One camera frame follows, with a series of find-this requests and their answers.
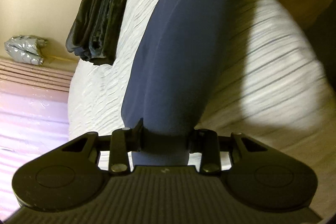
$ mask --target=folded blue cloth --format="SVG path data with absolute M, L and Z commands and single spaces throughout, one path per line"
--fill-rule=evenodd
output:
M 225 57 L 229 0 L 159 0 L 134 58 L 122 105 L 125 126 L 148 129 L 134 165 L 186 165 Z

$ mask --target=mattress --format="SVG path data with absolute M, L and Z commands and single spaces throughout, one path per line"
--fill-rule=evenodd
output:
M 132 62 L 158 0 L 128 0 L 112 66 L 80 61 L 69 98 L 69 134 L 111 134 L 123 127 L 121 105 Z M 227 58 L 197 127 L 244 132 L 311 166 L 319 187 L 312 208 L 336 208 L 335 96 L 300 28 L 277 0 L 234 0 Z M 199 164 L 193 154 L 189 164 Z M 99 167 L 106 169 L 108 154 Z M 229 167 L 223 154 L 222 167 Z

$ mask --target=curtain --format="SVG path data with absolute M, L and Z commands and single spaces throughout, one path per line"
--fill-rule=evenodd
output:
M 15 171 L 68 141 L 73 73 L 0 58 L 0 219 L 19 208 Z

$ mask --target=pink curtain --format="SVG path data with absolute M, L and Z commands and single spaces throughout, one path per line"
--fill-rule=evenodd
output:
M 15 171 L 68 141 L 73 73 L 0 59 L 0 219 L 19 208 Z

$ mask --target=stack of folded clothes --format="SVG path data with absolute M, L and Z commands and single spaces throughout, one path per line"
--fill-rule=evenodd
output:
M 126 1 L 82 0 L 66 41 L 68 52 L 94 65 L 112 65 Z

